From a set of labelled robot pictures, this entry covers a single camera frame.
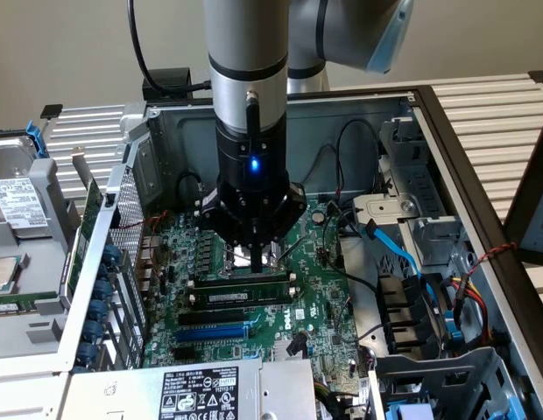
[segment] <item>metal grille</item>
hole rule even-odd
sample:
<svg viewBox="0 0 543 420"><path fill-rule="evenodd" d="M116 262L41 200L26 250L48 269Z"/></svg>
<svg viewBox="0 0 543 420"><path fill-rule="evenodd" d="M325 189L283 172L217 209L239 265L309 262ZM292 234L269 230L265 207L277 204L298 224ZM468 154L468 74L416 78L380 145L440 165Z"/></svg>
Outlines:
<svg viewBox="0 0 543 420"><path fill-rule="evenodd" d="M131 168L126 168L123 175L117 207L122 215L120 226L130 227L111 229L110 235L114 245L120 249L126 249L130 253L131 265L135 268L143 232L143 223L139 222L144 219L144 216Z"/></svg>

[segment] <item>blue led light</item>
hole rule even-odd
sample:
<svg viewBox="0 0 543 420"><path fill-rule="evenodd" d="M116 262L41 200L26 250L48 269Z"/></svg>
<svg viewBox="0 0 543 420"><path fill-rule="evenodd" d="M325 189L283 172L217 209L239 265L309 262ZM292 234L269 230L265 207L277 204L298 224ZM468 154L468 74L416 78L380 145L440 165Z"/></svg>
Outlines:
<svg viewBox="0 0 543 420"><path fill-rule="evenodd" d="M250 168L252 169L253 172L257 172L258 169L260 169L260 163L257 161L255 157L253 157L250 162Z"/></svg>

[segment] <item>green circuit board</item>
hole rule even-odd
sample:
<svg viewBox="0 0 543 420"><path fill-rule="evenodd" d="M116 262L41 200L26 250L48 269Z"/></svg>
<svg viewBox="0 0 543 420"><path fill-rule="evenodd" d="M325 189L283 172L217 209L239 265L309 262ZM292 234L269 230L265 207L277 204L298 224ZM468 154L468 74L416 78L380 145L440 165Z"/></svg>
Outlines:
<svg viewBox="0 0 543 420"><path fill-rule="evenodd" d="M224 243L213 232L198 232L194 221L186 214L168 218L158 235L168 250L162 257L162 267L174 266L175 280L168 282L166 294L159 294L159 286L152 284L146 308L150 321L150 337L145 345L144 368L184 364L173 357L175 347L195 349L195 358L187 363L231 361L261 357L264 361L278 359L277 350L289 343L299 331L308 336L309 359L314 378L327 382L331 389L356 392L357 373L349 373L349 360L357 361L356 346L339 340L334 331L334 322L349 295L348 282L332 269L323 267L317 258L317 249L322 246L322 226L310 221L312 211L326 212L325 204L309 202L306 213L293 227L282 244L285 250L301 236L299 246L286 258L285 266L296 274L297 294L290 304L270 304L243 308L246 320L257 322L250 329L247 339L225 339L177 343L175 333L180 330L178 316L192 311L188 304L189 294L188 255L195 249L205 265L202 280L219 281L223 266ZM335 258L335 224L328 227L326 249L330 258ZM327 302L331 311L327 313ZM355 337L354 319L346 311L340 324L344 337Z"/></svg>

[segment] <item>yellow wire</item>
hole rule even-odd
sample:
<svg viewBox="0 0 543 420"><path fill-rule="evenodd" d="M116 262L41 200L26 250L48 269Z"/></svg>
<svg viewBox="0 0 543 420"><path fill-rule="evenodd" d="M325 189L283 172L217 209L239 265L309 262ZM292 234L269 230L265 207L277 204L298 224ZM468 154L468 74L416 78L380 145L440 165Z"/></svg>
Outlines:
<svg viewBox="0 0 543 420"><path fill-rule="evenodd" d="M458 283L460 284L461 282L461 279L458 278L458 277L453 277L453 281L455 283ZM475 294L477 294L478 297L480 297L482 299L482 295L480 294L480 292L478 291L478 289L475 287L475 285L470 281L468 280L468 284L467 284L468 288L470 290L472 290ZM488 323L488 338L490 340L493 340L493 334L491 333L491 329L490 329L490 323Z"/></svg>

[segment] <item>black frame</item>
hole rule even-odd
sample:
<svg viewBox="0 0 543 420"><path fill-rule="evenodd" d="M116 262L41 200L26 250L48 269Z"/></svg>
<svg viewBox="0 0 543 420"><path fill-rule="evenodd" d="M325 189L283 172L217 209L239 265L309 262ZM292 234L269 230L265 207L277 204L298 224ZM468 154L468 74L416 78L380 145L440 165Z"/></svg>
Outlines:
<svg viewBox="0 0 543 420"><path fill-rule="evenodd" d="M504 228L507 236L519 246L540 203L543 193L543 128L534 146L525 174L511 204ZM543 265L543 253L520 248L517 251L521 261Z"/></svg>
<svg viewBox="0 0 543 420"><path fill-rule="evenodd" d="M348 91L315 92L309 94L290 94L290 102L308 99L331 99L362 95L385 95L412 92L415 98L410 103L419 108L427 121L434 141L437 144L451 178L455 182L472 224L480 238L483 249L508 243L504 227L491 205L482 183L478 179L466 152L450 124L437 95L428 85L406 87L374 87ZM211 105L211 99L196 98L189 101L168 101L153 103L159 107ZM518 322L526 344L543 379L543 304L532 285L525 267L512 250L497 254L490 259L497 280Z"/></svg>

